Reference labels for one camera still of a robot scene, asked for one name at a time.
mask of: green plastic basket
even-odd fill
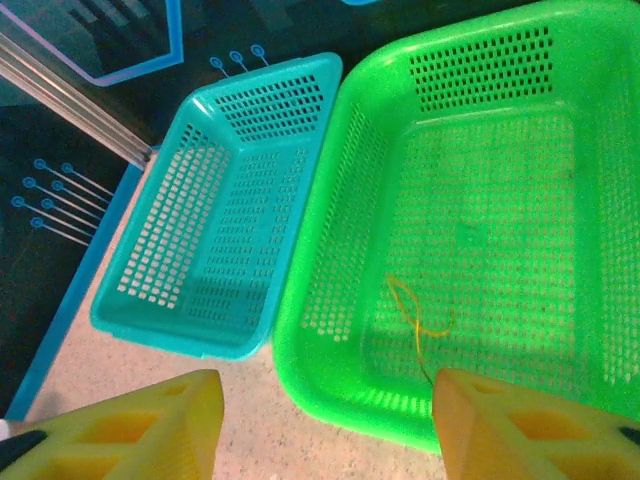
[[[388,274],[424,326],[454,311],[448,336],[422,337],[432,377],[456,367],[640,418],[638,5],[543,2],[412,36],[340,88],[277,371],[309,414],[437,451]]]

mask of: perforated basket wall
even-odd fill
[[[304,410],[438,449],[392,275],[425,327],[455,320],[422,337],[431,377],[456,367],[637,417],[639,22],[631,2],[545,2],[349,74],[274,333]]]
[[[183,103],[92,308],[113,335],[243,358],[268,337],[341,75],[321,54]]]

